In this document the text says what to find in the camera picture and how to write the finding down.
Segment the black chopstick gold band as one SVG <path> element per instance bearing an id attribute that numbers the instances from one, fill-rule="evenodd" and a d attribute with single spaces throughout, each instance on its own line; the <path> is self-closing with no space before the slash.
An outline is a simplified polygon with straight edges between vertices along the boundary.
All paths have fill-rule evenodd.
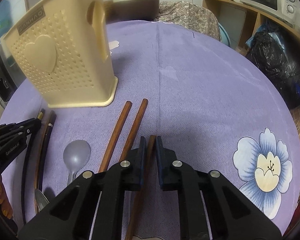
<path id="1" fill-rule="evenodd" d="M 26 224 L 26 216 L 25 216 L 25 186 L 26 186 L 26 177 L 27 177 L 27 169 L 29 165 L 30 155 L 33 147 L 34 140 L 38 131 L 40 130 L 42 124 L 38 124 L 34 127 L 33 131 L 29 134 L 29 140 L 27 142 L 26 154 L 24 157 L 23 170 L 21 175 L 21 213 L 23 224 Z"/>

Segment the grey plastic spoon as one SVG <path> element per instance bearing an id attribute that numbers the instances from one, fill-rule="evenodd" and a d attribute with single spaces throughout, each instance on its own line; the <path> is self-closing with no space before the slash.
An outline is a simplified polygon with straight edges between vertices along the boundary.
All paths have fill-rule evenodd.
<path id="1" fill-rule="evenodd" d="M 74 140 L 66 146 L 63 161 L 69 172 L 67 185 L 76 179 L 77 173 L 85 167 L 90 156 L 91 148 L 85 140 Z"/>

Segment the metal spoon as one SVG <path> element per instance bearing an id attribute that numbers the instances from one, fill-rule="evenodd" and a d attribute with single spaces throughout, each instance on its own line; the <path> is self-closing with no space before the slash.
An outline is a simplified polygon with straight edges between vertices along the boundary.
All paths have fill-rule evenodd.
<path id="1" fill-rule="evenodd" d="M 34 196 L 39 212 L 50 203 L 46 196 L 39 189 L 35 189 Z"/>

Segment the water dispenser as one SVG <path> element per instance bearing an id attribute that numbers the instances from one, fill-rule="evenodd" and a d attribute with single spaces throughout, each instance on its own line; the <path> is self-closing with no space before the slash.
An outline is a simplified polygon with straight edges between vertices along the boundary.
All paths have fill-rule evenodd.
<path id="1" fill-rule="evenodd" d="M 10 51 L 0 44 L 0 106 L 3 109 L 25 79 Z"/>

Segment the purple floral tablecloth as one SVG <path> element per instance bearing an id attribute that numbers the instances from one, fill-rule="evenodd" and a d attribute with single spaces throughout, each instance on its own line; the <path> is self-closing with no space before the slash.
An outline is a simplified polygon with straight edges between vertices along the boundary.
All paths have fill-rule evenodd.
<path id="1" fill-rule="evenodd" d="M 68 186 L 63 152 L 74 140 L 85 140 L 91 148 L 90 159 L 76 178 L 82 173 L 87 177 L 98 173 L 116 122 L 130 101 L 132 107 L 107 170 L 119 163 L 146 98 L 148 105 L 131 150 L 145 137 L 147 153 L 150 136 L 161 137 L 164 148 L 173 150 L 178 160 L 195 170 L 219 171 L 282 235 L 300 190 L 300 141 L 288 108 L 269 79 L 221 42 L 175 24 L 130 21 L 111 24 L 108 30 L 108 40 L 119 43 L 110 52 L 118 79 L 114 100 L 105 107 L 51 108 L 57 118 L 45 159 L 44 187 L 52 189 L 56 197 Z M 1 122 L 35 118 L 43 106 L 49 107 L 26 78 Z M 178 193 L 160 188 L 155 147 L 156 143 L 134 234 L 139 239 L 181 239 Z M 13 239 L 19 239 L 20 230 L 39 213 L 34 210 L 34 189 L 28 187 L 23 224 L 21 168 L 19 154 L 2 172 L 13 218 L 19 225 Z M 121 239 L 126 236 L 137 192 L 125 192 Z"/>

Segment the cream perforated utensil holder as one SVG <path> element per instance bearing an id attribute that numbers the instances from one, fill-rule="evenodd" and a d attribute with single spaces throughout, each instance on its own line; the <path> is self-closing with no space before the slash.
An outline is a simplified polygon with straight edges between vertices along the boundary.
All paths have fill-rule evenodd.
<path id="1" fill-rule="evenodd" d="M 118 84 L 103 0 L 41 0 L 4 36 L 50 108 L 105 107 Z"/>

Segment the black plastic bag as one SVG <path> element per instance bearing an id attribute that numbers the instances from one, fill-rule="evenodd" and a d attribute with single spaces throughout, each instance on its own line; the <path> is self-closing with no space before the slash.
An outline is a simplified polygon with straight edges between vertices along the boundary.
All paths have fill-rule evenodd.
<path id="1" fill-rule="evenodd" d="M 257 32 L 246 55 L 275 86 L 289 109 L 300 105 L 300 44 L 286 35 Z"/>

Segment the wooden shelf unit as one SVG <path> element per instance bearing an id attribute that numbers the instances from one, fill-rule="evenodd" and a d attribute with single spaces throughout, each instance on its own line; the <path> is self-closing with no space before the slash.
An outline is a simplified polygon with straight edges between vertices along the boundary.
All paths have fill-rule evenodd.
<path id="1" fill-rule="evenodd" d="M 203 0 L 203 7 L 209 9 L 218 22 L 230 31 L 230 28 L 238 28 L 240 34 L 238 45 L 245 47 L 245 42 L 256 33 L 260 25 L 267 20 L 274 22 L 284 29 L 294 40 L 300 42 L 300 33 L 282 20 L 271 14 L 243 3 L 230 0 Z"/>

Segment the patterned fabric chair cover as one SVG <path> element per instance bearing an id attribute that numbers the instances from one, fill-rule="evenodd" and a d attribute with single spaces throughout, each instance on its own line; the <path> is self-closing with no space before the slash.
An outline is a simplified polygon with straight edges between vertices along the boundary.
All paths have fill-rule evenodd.
<path id="1" fill-rule="evenodd" d="M 213 12 L 188 1 L 160 2 L 155 21 L 178 24 L 215 40 L 221 40 L 218 20 Z"/>

